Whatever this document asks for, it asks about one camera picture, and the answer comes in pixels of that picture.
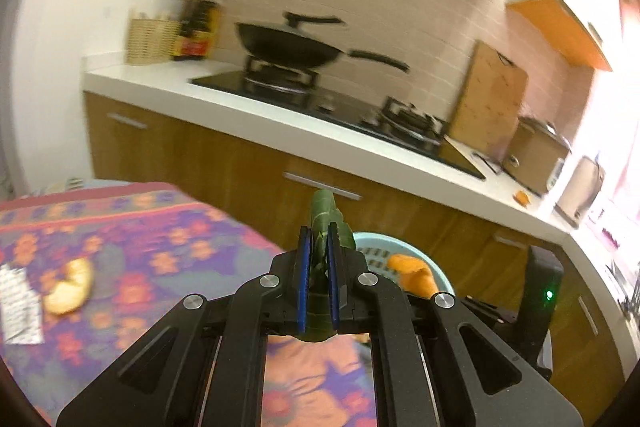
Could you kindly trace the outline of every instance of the light blue basket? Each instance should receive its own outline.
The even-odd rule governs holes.
[[[400,241],[399,239],[395,239],[394,237],[389,237],[388,235],[383,235],[381,233],[354,232],[353,238],[356,242],[356,250],[359,250],[364,254],[364,257],[367,259],[367,266],[369,266],[369,270],[372,272],[383,275],[397,284],[398,272],[389,268],[386,265],[386,261],[389,256],[394,253],[411,255],[412,257],[422,259],[429,265],[433,272],[433,278],[440,291],[449,292],[452,295],[455,295],[453,286],[440,267],[435,264],[430,257],[423,254],[417,248],[412,247],[404,241]]]

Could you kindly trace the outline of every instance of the floral tablecloth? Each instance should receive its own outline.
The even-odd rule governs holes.
[[[218,298],[269,270],[280,249],[166,184],[78,190],[0,206],[0,264],[26,267],[45,295],[88,257],[91,298],[44,315],[44,344],[0,344],[16,382],[51,424],[62,408],[189,293]],[[373,384],[349,335],[270,337],[262,401],[269,427],[374,427]]]

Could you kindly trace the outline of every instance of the frying pan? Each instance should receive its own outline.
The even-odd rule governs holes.
[[[342,50],[322,42],[301,30],[302,22],[313,24],[344,24],[338,17],[313,17],[284,12],[286,24],[263,22],[237,23],[244,48],[255,58],[293,70],[313,70],[336,60]],[[409,66],[400,60],[365,50],[350,50],[353,58],[382,62],[407,72]]]

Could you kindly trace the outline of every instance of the wooden cutting board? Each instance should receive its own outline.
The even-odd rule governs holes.
[[[478,41],[449,136],[501,161],[518,123],[528,75]]]

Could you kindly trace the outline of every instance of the electric kettle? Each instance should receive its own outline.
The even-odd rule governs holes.
[[[600,193],[603,183],[602,166],[597,160],[583,156],[556,203],[556,211],[577,229]]]

